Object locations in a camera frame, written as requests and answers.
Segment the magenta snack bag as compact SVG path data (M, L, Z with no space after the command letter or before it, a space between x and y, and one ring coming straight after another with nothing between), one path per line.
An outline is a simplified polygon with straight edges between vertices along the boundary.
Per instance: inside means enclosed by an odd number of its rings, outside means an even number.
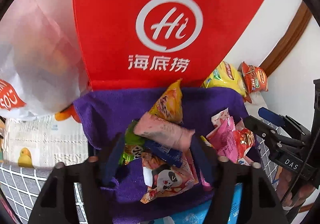
M235 124L232 116L223 120L221 125L207 135L207 140L215 148L218 156L225 156L233 163L238 162L238 149L233 132Z

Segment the red strawberry candy packet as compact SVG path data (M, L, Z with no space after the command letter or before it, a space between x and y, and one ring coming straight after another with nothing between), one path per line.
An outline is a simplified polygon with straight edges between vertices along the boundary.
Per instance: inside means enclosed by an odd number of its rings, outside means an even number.
M247 128L233 132L239 159L243 158L255 143L254 134Z

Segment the red white jelly packet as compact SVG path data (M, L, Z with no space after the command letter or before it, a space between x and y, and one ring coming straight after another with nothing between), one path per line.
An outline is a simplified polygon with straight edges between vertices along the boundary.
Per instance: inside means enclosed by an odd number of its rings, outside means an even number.
M230 117L228 108L222 110L221 112L217 113L216 115L211 117L211 122L214 127L219 127L223 124L225 119Z

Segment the green snack packet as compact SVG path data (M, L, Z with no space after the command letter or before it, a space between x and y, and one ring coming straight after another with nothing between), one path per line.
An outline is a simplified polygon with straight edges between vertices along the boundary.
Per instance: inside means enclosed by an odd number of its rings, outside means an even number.
M144 151L145 139L133 132L137 123L137 120L132 120L125 131L125 147L119 159L120 165L128 165L131 161L141 158Z

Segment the panda print snack packet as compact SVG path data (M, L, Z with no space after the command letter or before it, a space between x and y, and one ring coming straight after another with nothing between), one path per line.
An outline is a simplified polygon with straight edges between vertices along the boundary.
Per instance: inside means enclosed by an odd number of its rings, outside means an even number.
M147 191L140 202L147 204L158 197L171 197L190 190L199 183L191 151L182 154L180 168L171 166L150 152L142 153Z

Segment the yellow snack packet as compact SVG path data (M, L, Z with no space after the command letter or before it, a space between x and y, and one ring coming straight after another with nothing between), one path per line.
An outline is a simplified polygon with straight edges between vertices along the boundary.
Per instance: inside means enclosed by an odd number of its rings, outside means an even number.
M181 79L172 83L149 110L151 115L172 123L183 121Z

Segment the light pink snack packet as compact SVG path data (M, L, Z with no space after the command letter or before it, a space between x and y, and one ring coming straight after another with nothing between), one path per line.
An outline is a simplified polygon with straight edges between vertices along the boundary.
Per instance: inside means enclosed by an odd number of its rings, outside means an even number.
M133 132L166 147L182 152L191 145L195 130L183 128L160 117L146 112L135 125Z

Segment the orange chips bag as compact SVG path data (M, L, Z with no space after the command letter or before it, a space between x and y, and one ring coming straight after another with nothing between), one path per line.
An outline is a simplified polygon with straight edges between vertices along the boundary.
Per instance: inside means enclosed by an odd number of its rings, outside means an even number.
M257 91L268 91L267 76L263 69L247 65L245 62L242 62L239 68L249 94Z

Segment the yellow chips bag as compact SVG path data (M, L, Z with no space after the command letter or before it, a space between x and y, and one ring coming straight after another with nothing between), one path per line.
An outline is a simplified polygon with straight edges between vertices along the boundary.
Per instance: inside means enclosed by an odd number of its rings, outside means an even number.
M229 63L222 61L201 84L203 88L231 88L246 97L246 88L240 73Z

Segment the blue tissue pack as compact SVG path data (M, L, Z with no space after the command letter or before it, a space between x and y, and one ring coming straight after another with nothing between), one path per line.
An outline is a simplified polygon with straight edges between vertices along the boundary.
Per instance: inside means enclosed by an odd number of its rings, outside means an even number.
M242 196L242 183L237 183L234 188L232 207L227 223L236 224L240 209L240 202ZM151 220L144 223L155 223L155 224L164 224L164 223L175 223L175 224L191 224L204 222L204 218L208 213L209 206L211 201L207 201L197 207L186 210L184 212L172 214L171 216L166 216L160 219Z

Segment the grey checked tablecloth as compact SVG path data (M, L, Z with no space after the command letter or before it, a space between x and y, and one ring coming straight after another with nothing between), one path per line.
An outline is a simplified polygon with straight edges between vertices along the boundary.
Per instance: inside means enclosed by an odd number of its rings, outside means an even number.
M27 223L39 193L54 165L84 162L88 157L88 142L82 125L73 119L56 122L48 117L40 121L13 121L4 127L1 152L1 189L17 217ZM176 197L160 198L148 204L140 203L142 216L151 214L149 221L184 212L207 201L213 192L201 185L193 186L196 195L205 195L200 202L185 208L173 206Z

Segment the white Miniso plastic bag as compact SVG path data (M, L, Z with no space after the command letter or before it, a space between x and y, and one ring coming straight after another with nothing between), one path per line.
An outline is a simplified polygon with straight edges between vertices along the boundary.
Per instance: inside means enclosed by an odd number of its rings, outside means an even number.
M79 49L36 0L14 0L1 19L1 116L57 113L87 91Z

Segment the red Haidilao paper bag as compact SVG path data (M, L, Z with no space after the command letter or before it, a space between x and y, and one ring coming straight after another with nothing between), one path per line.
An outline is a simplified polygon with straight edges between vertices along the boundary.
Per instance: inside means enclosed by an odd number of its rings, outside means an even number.
M93 90L198 87L264 0L73 0Z

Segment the brown wooden door frame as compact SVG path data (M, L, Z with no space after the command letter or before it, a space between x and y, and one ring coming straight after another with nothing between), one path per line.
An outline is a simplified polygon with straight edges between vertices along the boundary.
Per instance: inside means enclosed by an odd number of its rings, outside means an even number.
M312 17L307 5L302 1L287 31L260 65L269 77L293 50L305 32Z

